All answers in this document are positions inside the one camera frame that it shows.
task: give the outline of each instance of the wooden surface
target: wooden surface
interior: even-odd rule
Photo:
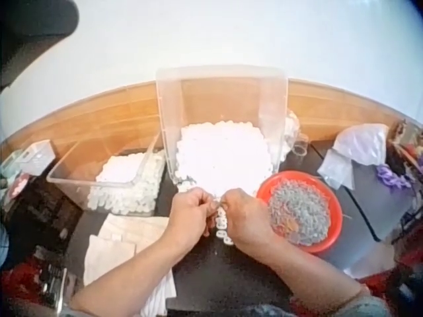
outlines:
[[[207,81],[189,84],[191,88],[194,86],[194,91],[206,91],[209,96],[213,96],[216,89],[219,91],[219,85],[211,87]],[[253,88],[239,93],[243,94],[247,104],[256,98]],[[188,103],[193,101],[193,95],[187,98]],[[377,122],[391,126],[404,117],[355,94],[294,80],[289,81],[288,108],[298,116],[302,132],[312,141],[332,139],[351,125]],[[113,137],[116,142],[130,142],[139,136],[151,138],[159,128],[155,83],[123,87],[78,101],[24,127],[2,143],[1,158],[3,160],[11,151],[24,149],[43,139],[52,140],[56,155],[61,158],[81,139]]]

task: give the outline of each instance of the red bowl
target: red bowl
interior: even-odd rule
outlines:
[[[329,249],[330,246],[332,246],[336,239],[339,237],[342,228],[342,208],[335,194],[328,186],[312,175],[298,172],[296,170],[286,170],[272,175],[267,180],[265,180],[257,192],[257,198],[268,204],[270,197],[272,196],[272,188],[280,184],[282,180],[299,180],[305,182],[306,184],[315,186],[317,190],[322,193],[323,197],[326,197],[330,213],[330,227],[328,230],[328,236],[323,241],[315,243],[311,246],[298,245],[298,247],[312,254]]]

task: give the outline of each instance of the table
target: table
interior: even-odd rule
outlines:
[[[299,170],[317,175],[322,158],[312,148]],[[287,162],[281,169],[290,169]],[[155,215],[169,214],[176,193],[169,175],[165,174]],[[335,191],[345,215],[342,232],[336,244],[320,256],[339,269],[350,267],[375,244],[359,209],[344,189]],[[83,263],[90,234],[97,234],[105,214],[85,213],[74,232],[67,253],[67,266],[83,276]],[[173,269],[178,296],[168,299],[169,310],[211,311],[260,303],[288,307],[289,289],[267,267],[228,247],[215,236],[202,238],[198,245]]]
[[[334,141],[318,141],[313,147],[322,158]],[[354,190],[347,189],[356,202],[374,239],[385,240],[399,224],[402,216],[412,209],[413,190],[391,189],[377,179],[374,166],[364,166],[353,161]]]

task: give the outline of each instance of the white wall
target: white wall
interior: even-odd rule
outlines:
[[[267,65],[417,118],[423,23],[403,0],[75,0],[77,30],[1,95],[6,136],[159,67]]]

